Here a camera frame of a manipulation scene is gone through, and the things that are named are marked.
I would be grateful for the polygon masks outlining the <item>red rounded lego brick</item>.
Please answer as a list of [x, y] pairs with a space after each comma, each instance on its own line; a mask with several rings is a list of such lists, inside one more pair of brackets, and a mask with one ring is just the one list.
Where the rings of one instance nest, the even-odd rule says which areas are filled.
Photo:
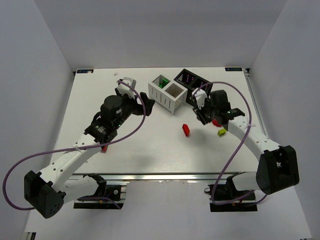
[[216, 119], [212, 121], [212, 124], [215, 125], [216, 127], [221, 127], [221, 125], [217, 122]]

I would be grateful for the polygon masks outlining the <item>green long lego piece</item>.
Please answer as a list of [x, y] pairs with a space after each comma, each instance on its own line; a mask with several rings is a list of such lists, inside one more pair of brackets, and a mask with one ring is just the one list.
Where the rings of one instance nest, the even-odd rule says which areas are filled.
[[163, 78], [162, 80], [159, 81], [158, 87], [163, 89], [170, 81], [166, 78]]

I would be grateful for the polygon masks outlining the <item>red curved lego brick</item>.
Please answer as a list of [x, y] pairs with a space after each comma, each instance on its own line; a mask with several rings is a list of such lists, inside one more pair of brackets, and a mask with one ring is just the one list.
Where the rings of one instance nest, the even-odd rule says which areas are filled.
[[182, 130], [183, 130], [183, 132], [184, 132], [186, 137], [190, 136], [190, 128], [189, 128], [189, 126], [187, 124], [184, 123], [182, 125]]

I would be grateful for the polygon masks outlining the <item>red green lego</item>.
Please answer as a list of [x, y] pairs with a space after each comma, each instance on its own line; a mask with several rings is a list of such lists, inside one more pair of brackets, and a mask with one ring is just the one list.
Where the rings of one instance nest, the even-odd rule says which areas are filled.
[[106, 153], [106, 151], [107, 151], [107, 149], [108, 149], [108, 146], [106, 145], [106, 146], [103, 146], [102, 148], [101, 148], [101, 153]]

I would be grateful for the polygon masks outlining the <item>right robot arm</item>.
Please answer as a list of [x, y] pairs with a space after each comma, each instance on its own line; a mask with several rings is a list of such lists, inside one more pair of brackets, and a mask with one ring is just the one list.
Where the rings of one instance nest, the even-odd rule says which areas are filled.
[[297, 153], [290, 146], [281, 146], [257, 129], [239, 108], [231, 108], [227, 93], [216, 90], [207, 94], [197, 88], [192, 92], [193, 111], [206, 125], [216, 120], [226, 131], [237, 137], [257, 158], [253, 172], [230, 176], [227, 181], [232, 191], [261, 190], [266, 195], [284, 190], [300, 182]]

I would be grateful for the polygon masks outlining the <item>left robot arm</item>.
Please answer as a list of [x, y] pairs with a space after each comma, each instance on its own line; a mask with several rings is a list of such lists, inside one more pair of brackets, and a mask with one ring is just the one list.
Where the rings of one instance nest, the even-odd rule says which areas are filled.
[[28, 172], [24, 177], [24, 198], [46, 219], [53, 217], [63, 204], [76, 199], [98, 200], [106, 194], [106, 180], [90, 173], [78, 180], [70, 176], [92, 156], [102, 150], [118, 134], [117, 130], [130, 115], [146, 115], [152, 112], [155, 100], [140, 93], [137, 96], [117, 93], [108, 96], [96, 113], [91, 124], [74, 144], [74, 151], [64, 152], [52, 164], [38, 173]]

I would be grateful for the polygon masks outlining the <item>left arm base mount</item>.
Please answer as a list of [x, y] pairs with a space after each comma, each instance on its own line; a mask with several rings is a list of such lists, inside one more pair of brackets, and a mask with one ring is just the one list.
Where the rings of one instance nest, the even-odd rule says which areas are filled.
[[93, 178], [98, 188], [93, 195], [85, 195], [74, 201], [74, 209], [87, 210], [121, 210], [127, 192], [127, 185], [125, 183], [116, 183], [114, 181], [107, 181], [102, 176], [91, 173], [85, 177]]

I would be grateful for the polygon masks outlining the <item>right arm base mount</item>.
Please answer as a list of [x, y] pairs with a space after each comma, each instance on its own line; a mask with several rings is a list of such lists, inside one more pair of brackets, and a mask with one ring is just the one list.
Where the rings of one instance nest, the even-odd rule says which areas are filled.
[[[226, 202], [234, 200], [235, 198], [241, 197], [247, 193], [248, 190], [238, 191], [236, 190], [234, 184], [232, 183], [233, 177], [236, 176], [231, 175], [226, 178], [225, 183], [219, 182], [216, 190], [214, 192], [214, 200], [216, 202]], [[227, 203], [223, 205], [216, 205], [212, 202], [212, 191], [214, 188], [214, 184], [209, 184], [207, 188], [204, 189], [204, 193], [209, 195], [209, 206], [211, 213], [224, 213], [224, 212], [257, 212], [258, 208], [256, 205], [256, 195], [251, 193], [249, 196], [242, 198], [238, 201], [233, 201], [232, 203]]]

